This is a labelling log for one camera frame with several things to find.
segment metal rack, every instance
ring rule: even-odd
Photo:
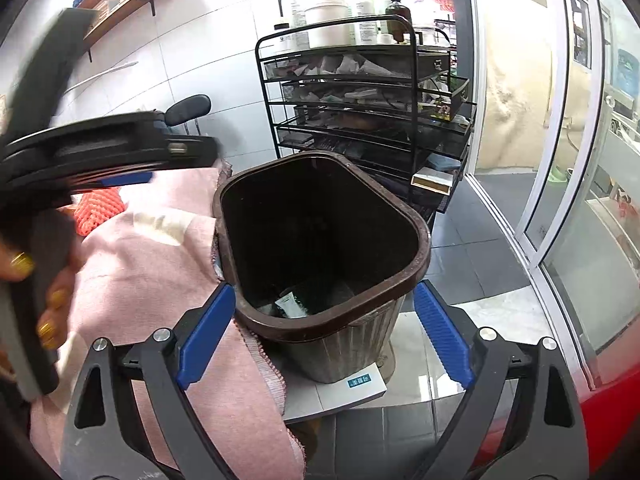
[[[345,45],[261,55],[267,42],[284,34],[378,20],[401,22],[409,31],[410,44]],[[476,104],[469,100],[468,80],[451,74],[451,49],[418,45],[418,34],[411,23],[395,15],[333,20],[260,38],[255,46],[255,59],[278,158],[282,156],[282,148],[341,153],[433,226],[435,213],[446,211],[462,179]],[[324,70],[326,63],[335,65],[344,56],[364,60],[382,57],[406,70],[402,73],[381,70],[375,75]],[[330,98],[336,89],[338,93],[374,89],[383,99],[374,104],[351,98],[340,101]],[[310,100],[305,98],[305,92],[308,95],[327,92],[329,97]],[[426,102],[427,94],[431,103]],[[456,114],[463,114],[468,124],[452,122]],[[329,122],[336,118],[342,124],[327,124],[326,118]],[[375,124],[369,131],[354,126],[367,121]],[[460,162],[449,196],[411,185],[412,176],[425,165],[431,153]]]

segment pink towel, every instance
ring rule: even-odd
[[[189,171],[197,172],[192,175],[207,183],[200,190],[204,200],[209,200],[217,170]],[[167,173],[174,173],[174,180],[183,185],[189,180],[185,172]],[[169,186],[167,179],[164,175],[160,182],[139,188],[142,196],[155,196],[155,203],[130,194],[127,211],[84,240],[88,261],[79,275],[70,337],[60,352],[61,384],[36,402],[31,413],[32,442],[55,469],[60,462],[65,412],[88,346],[100,336],[115,345],[138,342],[156,328],[172,327],[186,310],[201,306],[219,282],[211,264],[215,219],[203,215],[207,207],[192,196],[186,202],[183,197],[168,201],[191,212],[165,207],[158,201],[158,187],[167,194],[180,189],[182,195],[198,192],[196,186]],[[188,389],[188,397],[238,478],[302,480],[304,455],[282,421],[281,383],[274,374],[267,374],[265,381],[260,372],[269,368],[268,360],[260,354],[253,336],[231,322],[203,378]],[[156,458],[175,466],[146,389],[134,382],[134,390]]]

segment brown bottle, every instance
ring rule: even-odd
[[[401,4],[400,0],[391,0],[391,5],[386,8],[385,14],[396,14],[398,16],[402,16],[411,23],[411,10],[409,7],[405,7]],[[386,22],[386,28],[388,29],[389,34],[392,34],[394,40],[398,43],[402,43],[404,41],[404,35],[409,32],[402,23],[396,22],[395,20],[388,20]]]

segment brown trash can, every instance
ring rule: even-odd
[[[217,190],[213,211],[236,316],[320,383],[376,361],[429,265],[421,216],[335,153],[301,152],[243,171]],[[353,297],[295,319],[257,310],[327,269]]]

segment human hand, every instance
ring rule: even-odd
[[[80,241],[75,240],[69,251],[67,266],[47,289],[47,307],[38,320],[36,330],[42,346],[55,350],[66,341],[71,300],[76,288],[76,274],[84,265]],[[35,265],[28,254],[8,247],[0,240],[0,280],[21,282],[33,271]],[[15,380],[15,375],[6,352],[0,347],[0,375]]]

